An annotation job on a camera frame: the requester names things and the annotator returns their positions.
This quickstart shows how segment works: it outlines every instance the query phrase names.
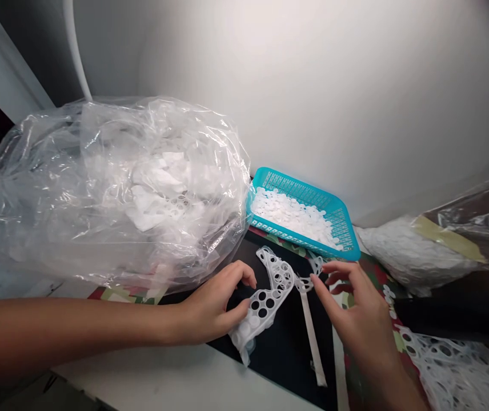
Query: white plastic pieces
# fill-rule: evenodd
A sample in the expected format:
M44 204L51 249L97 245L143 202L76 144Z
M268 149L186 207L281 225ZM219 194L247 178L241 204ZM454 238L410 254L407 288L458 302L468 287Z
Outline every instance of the white plastic pieces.
M326 211L319 211L314 205L298 203L296 199L279 193L278 189L267 191L258 187L252 212L311 240L338 251L343 250L343 245L338 244L340 240L332 237L332 223L324 219Z
M75 102L0 145L0 253L107 287L191 289L247 229L231 120L170 98Z
M489 349L399 327L434 411L489 410Z
M290 294L290 291L292 291L292 286L294 286L302 295L302 304L307 305L307 307L303 307L304 317L314 360L317 383L320 386L326 386L315 331L312 327L311 313L307 303L306 293L313 288L311 280L309 278L299 277L294 273L290 264L277 257L269 247L263 246L256 251L256 255L267 269L271 289L260 289L252 295L246 318L229 333L231 341L241 354L243 364L245 366L249 365L250 354L255 344L254 338L266 328L271 327L275 320L277 310L288 294Z

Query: teal plastic basket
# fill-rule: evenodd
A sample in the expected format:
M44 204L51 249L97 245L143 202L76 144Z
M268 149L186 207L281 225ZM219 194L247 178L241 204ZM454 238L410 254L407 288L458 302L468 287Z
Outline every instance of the teal plastic basket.
M277 188L280 193L284 193L302 204L316 206L318 210L325 210L324 218L332 223L332 236L340 240L338 244L343 245L343 250L338 251L318 241L313 241L308 237L258 217L256 214L252 216L251 225L285 241L308 248L323 257L338 257L349 261L357 261L360 258L359 244L351 225L347 207L338 197L268 167L261 167L257 170L252 184L255 189L263 187L272 191ZM250 213L251 201L252 198L248 201Z

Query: plastic wrap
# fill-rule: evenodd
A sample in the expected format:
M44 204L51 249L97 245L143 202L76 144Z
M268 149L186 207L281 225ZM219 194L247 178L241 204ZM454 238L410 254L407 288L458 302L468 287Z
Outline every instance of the plastic wrap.
M397 281L428 296L432 288L489 269L489 182L418 217L357 233Z
M107 287L193 288L246 232L249 167L227 117L175 99L30 115L0 146L0 251Z

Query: table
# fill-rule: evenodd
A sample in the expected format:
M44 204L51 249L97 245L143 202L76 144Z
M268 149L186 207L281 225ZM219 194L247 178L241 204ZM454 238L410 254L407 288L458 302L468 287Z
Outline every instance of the table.
M121 350L53 371L119 411L319 409L206 344Z

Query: white cable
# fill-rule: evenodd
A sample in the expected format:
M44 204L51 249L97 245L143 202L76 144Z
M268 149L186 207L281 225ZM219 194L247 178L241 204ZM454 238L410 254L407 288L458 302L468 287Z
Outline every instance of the white cable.
M63 0L63 19L66 22L67 42L69 43L71 58L73 59L73 65L75 66L75 71L77 72L81 90L83 91L85 98L88 101L92 101L89 84L86 82L83 62L81 61L81 54L79 53L79 45L77 44L77 33L75 32L75 18L73 14L73 0Z

